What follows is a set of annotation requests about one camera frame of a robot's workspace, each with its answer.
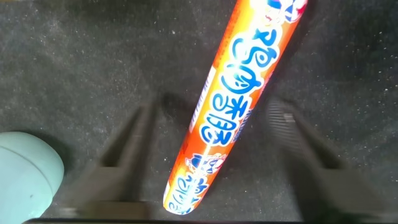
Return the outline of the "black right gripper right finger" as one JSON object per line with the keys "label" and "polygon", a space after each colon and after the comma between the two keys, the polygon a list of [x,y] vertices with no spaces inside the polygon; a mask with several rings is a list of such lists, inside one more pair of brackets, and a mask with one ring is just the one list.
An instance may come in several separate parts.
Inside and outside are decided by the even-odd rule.
{"label": "black right gripper right finger", "polygon": [[291,101],[270,98],[267,125],[305,223],[397,223],[397,210],[335,153]]}

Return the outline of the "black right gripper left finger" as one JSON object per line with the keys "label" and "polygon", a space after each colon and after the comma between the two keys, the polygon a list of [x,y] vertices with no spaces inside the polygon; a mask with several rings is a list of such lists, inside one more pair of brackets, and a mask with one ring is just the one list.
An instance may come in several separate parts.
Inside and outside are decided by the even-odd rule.
{"label": "black right gripper left finger", "polygon": [[149,216],[149,206],[139,200],[139,193],[156,118],[155,99],[131,113],[102,155],[73,183],[62,215],[105,220]]}

